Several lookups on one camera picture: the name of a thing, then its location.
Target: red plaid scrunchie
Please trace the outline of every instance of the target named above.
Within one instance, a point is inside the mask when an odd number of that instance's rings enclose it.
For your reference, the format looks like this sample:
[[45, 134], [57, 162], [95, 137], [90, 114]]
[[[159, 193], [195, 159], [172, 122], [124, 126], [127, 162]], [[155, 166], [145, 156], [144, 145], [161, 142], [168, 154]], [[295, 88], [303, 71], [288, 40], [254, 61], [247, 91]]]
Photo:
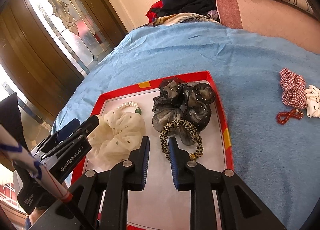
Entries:
[[306, 82], [301, 75], [298, 75], [287, 68], [280, 72], [280, 86], [283, 89], [282, 101], [286, 106], [297, 109], [308, 107], [305, 94]]

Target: red clothing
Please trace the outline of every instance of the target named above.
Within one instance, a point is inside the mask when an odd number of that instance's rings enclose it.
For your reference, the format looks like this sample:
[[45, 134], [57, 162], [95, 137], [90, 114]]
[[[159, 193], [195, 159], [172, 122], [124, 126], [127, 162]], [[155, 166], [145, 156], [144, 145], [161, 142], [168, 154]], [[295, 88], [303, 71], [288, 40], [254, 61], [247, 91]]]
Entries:
[[151, 23], [152, 21], [154, 21], [154, 19], [157, 17], [157, 14], [156, 14], [155, 12], [152, 12], [151, 10], [152, 10], [153, 8], [159, 8], [159, 9], [161, 9], [162, 7], [163, 7], [162, 0], [154, 3], [154, 4], [150, 7], [149, 11], [146, 13], [146, 17], [148, 17], [149, 23]]

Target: leopard print hair tie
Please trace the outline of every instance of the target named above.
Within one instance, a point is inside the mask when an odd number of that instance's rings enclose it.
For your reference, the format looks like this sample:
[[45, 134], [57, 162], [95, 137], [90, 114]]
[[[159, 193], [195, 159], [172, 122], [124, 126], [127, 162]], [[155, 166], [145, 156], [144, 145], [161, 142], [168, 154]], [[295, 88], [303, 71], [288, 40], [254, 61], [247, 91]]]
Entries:
[[165, 154], [167, 160], [170, 161], [169, 147], [167, 142], [168, 134], [170, 133], [171, 128], [179, 128], [180, 126], [183, 126], [188, 130], [188, 132], [191, 135], [192, 141], [197, 144], [197, 150], [194, 153], [189, 153], [191, 161], [195, 161], [197, 158], [203, 155], [202, 139], [198, 134], [196, 127], [186, 120], [174, 120], [172, 122], [167, 123], [167, 125], [163, 127], [163, 130], [160, 133], [161, 150]]

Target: wooden door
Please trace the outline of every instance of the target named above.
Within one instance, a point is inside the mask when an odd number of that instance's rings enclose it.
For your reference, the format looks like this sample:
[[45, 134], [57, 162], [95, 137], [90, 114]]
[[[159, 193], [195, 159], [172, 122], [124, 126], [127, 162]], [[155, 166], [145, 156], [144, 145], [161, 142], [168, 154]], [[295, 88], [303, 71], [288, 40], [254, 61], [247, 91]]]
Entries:
[[109, 0], [80, 0], [108, 43], [116, 47], [128, 34]]
[[83, 80], [28, 0], [10, 0], [0, 14], [0, 63], [50, 120], [57, 117]]

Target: green bead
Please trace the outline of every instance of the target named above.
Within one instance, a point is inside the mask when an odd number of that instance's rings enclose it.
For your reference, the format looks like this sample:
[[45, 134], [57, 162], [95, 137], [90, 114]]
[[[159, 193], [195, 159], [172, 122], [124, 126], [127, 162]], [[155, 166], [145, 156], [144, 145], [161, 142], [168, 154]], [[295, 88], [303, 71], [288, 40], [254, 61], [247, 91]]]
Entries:
[[141, 114], [141, 113], [142, 113], [142, 112], [141, 112], [141, 109], [140, 109], [140, 108], [137, 108], [137, 109], [136, 109], [136, 113], [137, 113], [137, 114]]

